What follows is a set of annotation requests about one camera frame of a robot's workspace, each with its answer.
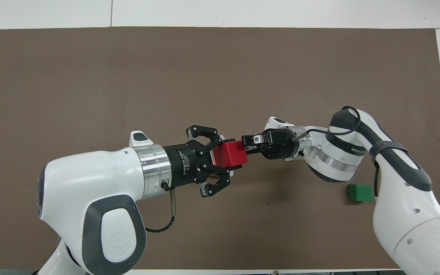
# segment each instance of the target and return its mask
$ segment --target white robotic arm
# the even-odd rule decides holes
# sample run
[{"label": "white robotic arm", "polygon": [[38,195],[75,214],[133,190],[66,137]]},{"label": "white robotic arm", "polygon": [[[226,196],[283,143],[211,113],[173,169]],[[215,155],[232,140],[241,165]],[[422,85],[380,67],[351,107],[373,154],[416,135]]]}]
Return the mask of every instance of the white robotic arm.
[{"label": "white robotic arm", "polygon": [[[187,143],[162,147],[134,131],[129,147],[122,150],[49,162],[39,177],[37,207],[40,219],[60,238],[36,274],[121,275],[140,260],[146,230],[161,232],[171,226],[176,187],[200,183],[201,195],[212,196],[229,185],[231,170],[241,165],[215,165],[211,152],[232,140],[224,141],[217,129],[198,125],[188,128],[187,134],[191,138]],[[203,145],[194,139],[198,136],[210,142]],[[211,174],[219,176],[216,184],[205,183]],[[136,201],[167,191],[171,191],[171,222],[162,230],[145,228]]]},{"label": "white robotic arm", "polygon": [[243,143],[248,154],[305,160],[334,183],[350,180],[369,152],[381,169],[373,218],[380,244],[408,275],[440,275],[440,205],[426,172],[363,111],[343,108],[328,130],[271,117],[263,133],[243,136]]}]

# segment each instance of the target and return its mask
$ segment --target red block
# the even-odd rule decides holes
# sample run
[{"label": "red block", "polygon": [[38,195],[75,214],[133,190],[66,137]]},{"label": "red block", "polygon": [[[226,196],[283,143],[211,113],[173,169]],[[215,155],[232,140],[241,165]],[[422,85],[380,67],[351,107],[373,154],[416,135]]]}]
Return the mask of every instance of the red block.
[{"label": "red block", "polygon": [[248,163],[248,157],[242,141],[229,141],[213,148],[215,164],[219,167],[235,167]]}]

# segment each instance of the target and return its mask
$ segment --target green cube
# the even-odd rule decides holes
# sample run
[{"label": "green cube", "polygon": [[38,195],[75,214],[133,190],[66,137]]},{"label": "green cube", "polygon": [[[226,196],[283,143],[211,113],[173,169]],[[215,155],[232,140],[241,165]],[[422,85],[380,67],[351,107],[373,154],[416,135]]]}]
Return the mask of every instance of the green cube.
[{"label": "green cube", "polygon": [[349,198],[356,202],[372,202],[372,186],[369,184],[349,184]]}]

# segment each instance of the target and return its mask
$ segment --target brown mat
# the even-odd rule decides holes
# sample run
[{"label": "brown mat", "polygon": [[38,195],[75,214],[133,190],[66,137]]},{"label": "brown mat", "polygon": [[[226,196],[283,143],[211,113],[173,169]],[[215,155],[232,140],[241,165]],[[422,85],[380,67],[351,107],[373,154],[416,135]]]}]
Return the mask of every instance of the brown mat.
[{"label": "brown mat", "polygon": [[[270,115],[327,126],[344,105],[372,114],[426,169],[440,202],[440,67],[435,31],[118,27],[0,30],[0,268],[39,268],[57,236],[36,211],[56,158],[163,146],[192,124],[227,138]],[[374,202],[304,162],[249,158],[212,198],[178,188],[178,215],[148,233],[140,269],[396,268],[372,229]],[[352,183],[372,184],[369,157]],[[146,226],[169,197],[138,202]]]}]

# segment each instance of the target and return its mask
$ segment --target embossed circular logo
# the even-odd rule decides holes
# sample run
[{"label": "embossed circular logo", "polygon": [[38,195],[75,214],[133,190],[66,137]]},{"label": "embossed circular logo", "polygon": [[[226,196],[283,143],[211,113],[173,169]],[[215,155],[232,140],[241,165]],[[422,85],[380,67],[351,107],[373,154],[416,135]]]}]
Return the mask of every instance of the embossed circular logo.
[{"label": "embossed circular logo", "polygon": [[121,258],[127,258],[131,254],[132,244],[132,237],[129,233],[118,232],[110,238],[107,254],[113,258],[124,260]]}]

